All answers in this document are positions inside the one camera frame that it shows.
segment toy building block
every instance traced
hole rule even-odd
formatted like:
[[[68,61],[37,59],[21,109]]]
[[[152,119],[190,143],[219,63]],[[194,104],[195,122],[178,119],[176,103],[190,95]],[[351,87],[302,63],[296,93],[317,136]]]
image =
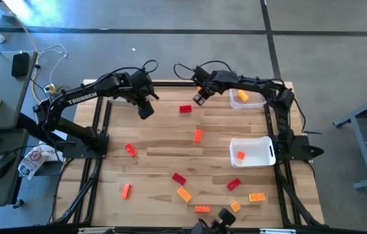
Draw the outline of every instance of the toy building block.
[[[127,199],[129,197],[130,189],[131,189],[131,185],[130,184],[125,184],[124,188],[123,188],[123,194],[121,195],[121,198]]]
[[[194,142],[195,143],[201,143],[201,139],[202,139],[202,130],[196,129]]]
[[[241,209],[240,204],[236,201],[234,203],[231,204],[231,208],[233,209],[234,212],[237,212]]]
[[[192,106],[191,105],[180,106],[179,110],[180,110],[181,113],[191,112],[192,111]]]
[[[177,193],[185,202],[189,202],[189,200],[192,199],[192,196],[183,187],[179,188]]]
[[[248,198],[250,202],[260,202],[266,200],[266,197],[263,192],[248,194]]]
[[[173,176],[171,178],[176,180],[181,185],[184,185],[184,182],[186,182],[186,179],[183,176],[176,173],[176,172],[173,174]]]
[[[134,147],[130,143],[125,145],[125,149],[127,150],[127,152],[129,152],[129,155],[131,157],[133,157],[137,153],[137,151],[134,149]]]
[[[236,158],[241,160],[244,160],[245,156],[246,154],[243,151],[238,151],[238,153],[236,154]]]
[[[238,97],[244,102],[248,101],[248,95],[243,90],[238,90]]]
[[[236,187],[238,187],[241,184],[241,181],[239,180],[239,178],[234,179],[233,181],[229,182],[229,184],[227,184],[227,189],[229,191],[234,190]]]
[[[196,205],[195,206],[195,212],[197,212],[197,213],[209,213],[210,209],[209,209],[209,206],[206,206],[206,205]]]

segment orange block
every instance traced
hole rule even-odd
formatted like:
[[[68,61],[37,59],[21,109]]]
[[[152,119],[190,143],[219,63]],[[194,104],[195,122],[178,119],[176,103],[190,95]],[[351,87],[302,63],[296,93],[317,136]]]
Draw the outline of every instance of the orange block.
[[[198,213],[209,213],[210,212],[210,209],[209,209],[209,206],[207,206],[207,205],[205,205],[205,206],[196,205],[195,206],[195,212],[198,212]]]
[[[192,196],[183,187],[179,188],[177,193],[178,195],[180,195],[181,198],[183,198],[185,202],[189,202],[189,200],[192,199]]]
[[[202,130],[196,129],[195,130],[194,142],[195,143],[201,143],[201,139],[202,139]]]
[[[248,95],[243,90],[238,90],[238,97],[240,97],[242,101],[248,101]]]
[[[128,196],[129,196],[130,189],[131,189],[131,185],[130,184],[125,184],[124,188],[123,188],[123,194],[121,195],[121,198],[127,199]]]
[[[233,209],[234,212],[237,212],[241,209],[240,204],[236,201],[234,203],[231,204],[231,208]]]
[[[238,151],[238,153],[236,154],[236,157],[241,160],[244,160],[245,156],[246,154],[243,151]]]
[[[250,202],[261,202],[266,200],[263,192],[248,194],[248,198]]]

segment black bracket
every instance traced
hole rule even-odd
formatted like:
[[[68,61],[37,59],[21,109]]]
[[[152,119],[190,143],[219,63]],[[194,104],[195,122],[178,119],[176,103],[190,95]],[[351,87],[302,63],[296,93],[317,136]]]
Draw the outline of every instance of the black bracket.
[[[307,136],[294,136],[289,152],[276,153],[277,160],[312,160],[325,151],[316,146],[309,145]]]
[[[74,146],[65,146],[63,157],[67,159],[104,159],[107,155],[110,135],[101,133],[99,135],[100,146],[97,149],[87,149],[82,140],[68,135],[67,142],[76,142]]]

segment gray desk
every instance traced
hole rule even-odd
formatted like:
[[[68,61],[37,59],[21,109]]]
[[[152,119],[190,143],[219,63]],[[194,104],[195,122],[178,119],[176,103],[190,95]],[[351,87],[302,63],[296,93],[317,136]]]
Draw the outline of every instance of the gray desk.
[[[25,146],[27,137],[27,130],[24,129],[0,132],[0,154],[4,151]],[[16,151],[16,160],[6,175],[0,179],[0,206],[7,205],[12,201],[12,195],[16,188],[18,178],[17,167],[21,160],[22,153],[22,149]]]
[[[37,56],[35,52],[28,52],[30,59],[27,75],[14,78],[11,73],[13,56],[16,54],[18,53],[2,52],[0,54],[0,130],[16,128]]]

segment white plastic bin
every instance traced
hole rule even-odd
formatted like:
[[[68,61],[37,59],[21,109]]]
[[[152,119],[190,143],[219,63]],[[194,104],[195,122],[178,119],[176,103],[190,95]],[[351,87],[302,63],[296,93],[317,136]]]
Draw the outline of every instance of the white plastic bin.
[[[236,154],[242,151],[246,155],[243,160]],[[234,168],[264,167],[275,164],[273,142],[270,137],[262,138],[233,138],[229,146],[231,164]]]
[[[251,108],[261,108],[266,104],[264,97],[256,92],[244,91],[248,95],[248,101],[243,102],[240,97],[238,97],[237,89],[229,90],[229,103],[234,109],[251,109]]]

